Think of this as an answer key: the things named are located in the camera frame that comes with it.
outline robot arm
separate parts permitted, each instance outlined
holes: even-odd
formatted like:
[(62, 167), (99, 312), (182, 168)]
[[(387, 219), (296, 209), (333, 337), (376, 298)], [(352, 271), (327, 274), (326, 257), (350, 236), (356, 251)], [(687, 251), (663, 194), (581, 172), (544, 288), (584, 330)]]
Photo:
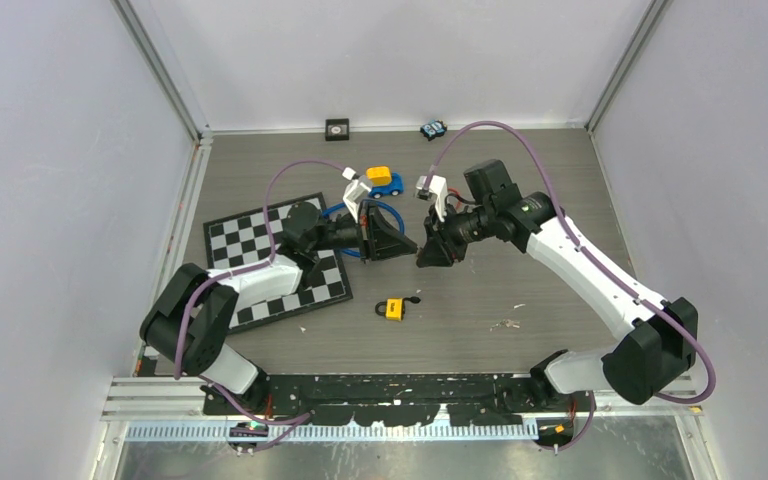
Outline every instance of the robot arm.
[[(352, 180), (347, 192), (369, 191), (358, 185), (357, 179)], [(358, 248), (363, 261), (416, 253), (416, 244), (393, 228), (377, 205), (361, 202), (355, 194), (349, 197), (356, 201), (355, 208), (350, 209), (352, 214), (334, 221), (323, 218), (313, 204), (294, 205), (283, 223), (278, 254), (270, 264), (245, 274), (230, 275), (204, 290), (197, 304), (200, 308), (188, 320), (183, 372), (224, 385), (234, 394), (243, 395), (242, 403), (258, 404), (268, 393), (256, 385), (265, 383), (258, 381), (265, 379), (265, 373), (225, 344), (231, 318), (237, 311), (305, 288), (306, 280), (319, 270), (319, 250)], [(175, 358), (187, 301), (209, 278), (227, 272), (205, 271), (194, 264), (181, 266), (143, 321), (140, 337), (163, 356)]]
[[(429, 190), (436, 195), (435, 205), (425, 219), (428, 240), (417, 256), (417, 266), (451, 266), (464, 259), (468, 244), (488, 237), (511, 242), (570, 285), (619, 342), (586, 353), (556, 352), (541, 362), (531, 370), (532, 377), (543, 384), (539, 396), (550, 399), (559, 393), (611, 388), (629, 402), (642, 404), (693, 365), (695, 352), (690, 345), (642, 305), (648, 300), (662, 306), (695, 336), (697, 313), (690, 302), (680, 298), (669, 303), (640, 285), (566, 217), (581, 246), (610, 274), (634, 285), (639, 297), (616, 286), (570, 241), (549, 197), (537, 192), (523, 198), (501, 161), (476, 165), (464, 172), (464, 177), (477, 202), (473, 210), (464, 212), (457, 212), (449, 204), (440, 205), (446, 181), (432, 178)], [(444, 187), (435, 190), (434, 185)]]

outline white wall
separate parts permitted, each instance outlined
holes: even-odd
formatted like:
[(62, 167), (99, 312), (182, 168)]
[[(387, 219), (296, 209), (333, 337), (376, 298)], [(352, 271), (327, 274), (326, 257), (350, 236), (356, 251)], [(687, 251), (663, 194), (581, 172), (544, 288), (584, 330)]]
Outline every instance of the white wall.
[(214, 130), (582, 125), (649, 4), (146, 1)]
[(768, 2), (673, 2), (596, 138), (637, 270), (699, 307), (725, 478), (768, 478)]
[(191, 144), (107, 1), (0, 1), (0, 479), (81, 478)]

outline toy car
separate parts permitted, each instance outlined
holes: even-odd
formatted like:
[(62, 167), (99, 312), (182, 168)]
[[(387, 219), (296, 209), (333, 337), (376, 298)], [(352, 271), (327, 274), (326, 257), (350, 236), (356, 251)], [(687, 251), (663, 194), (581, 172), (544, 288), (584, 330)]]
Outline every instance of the toy car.
[(401, 195), (405, 193), (405, 185), (402, 183), (402, 176), (398, 173), (391, 174), (392, 179), (387, 185), (381, 185), (380, 187), (373, 187), (369, 192), (369, 196), (372, 198), (381, 198), (384, 195)]
[(428, 139), (430, 142), (431, 140), (434, 140), (437, 137), (442, 137), (446, 134), (446, 130), (448, 130), (449, 127), (446, 126), (445, 123), (443, 123), (441, 120), (434, 120), (433, 122), (428, 122), (425, 125), (421, 126), (419, 128), (419, 131), (425, 135), (425, 138)]

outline blue ring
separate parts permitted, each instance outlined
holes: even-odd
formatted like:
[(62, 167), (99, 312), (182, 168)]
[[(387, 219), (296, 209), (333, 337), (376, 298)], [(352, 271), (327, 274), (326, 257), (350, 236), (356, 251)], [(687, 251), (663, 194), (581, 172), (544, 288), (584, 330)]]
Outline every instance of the blue ring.
[[(396, 222), (399, 224), (399, 231), (401, 233), (405, 233), (405, 222), (404, 222), (404, 220), (402, 220), (402, 216), (399, 215), (399, 212), (397, 212), (395, 208), (391, 207), (390, 205), (387, 205), (384, 202), (379, 202), (377, 200), (364, 200), (364, 202), (373, 202), (376, 205), (378, 205), (379, 207), (383, 208), (384, 210), (387, 210), (388, 212), (390, 212), (393, 215), (393, 217), (396, 218)], [(340, 202), (337, 205), (334, 205), (333, 207), (326, 208), (325, 211), (322, 212), (322, 216), (325, 217), (325, 218), (328, 218), (328, 215), (331, 215), (332, 213), (336, 212), (337, 210), (341, 210), (343, 208), (346, 208), (346, 204), (343, 203), (343, 202)], [(360, 258), (360, 252), (358, 252), (356, 250), (350, 250), (348, 248), (343, 248), (340, 251), (343, 252), (344, 254), (350, 256), (350, 257)]]

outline chessboard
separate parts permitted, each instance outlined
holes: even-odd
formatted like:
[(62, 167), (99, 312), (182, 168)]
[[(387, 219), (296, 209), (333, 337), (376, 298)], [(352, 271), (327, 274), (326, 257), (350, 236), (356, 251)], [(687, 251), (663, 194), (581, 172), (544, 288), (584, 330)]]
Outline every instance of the chessboard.
[[(299, 202), (310, 202), (320, 210), (326, 208), (322, 193), (299, 197), (270, 205), (268, 219), (280, 245), (283, 219), (290, 207)], [(204, 224), (205, 250), (209, 268), (234, 268), (259, 262), (269, 256), (269, 237), (263, 219), (263, 209), (220, 218)], [(241, 332), (282, 318), (344, 302), (352, 298), (349, 279), (340, 253), (320, 250), (323, 268), (308, 278), (310, 287), (292, 295), (269, 299), (237, 312), (231, 320), (230, 332)]]

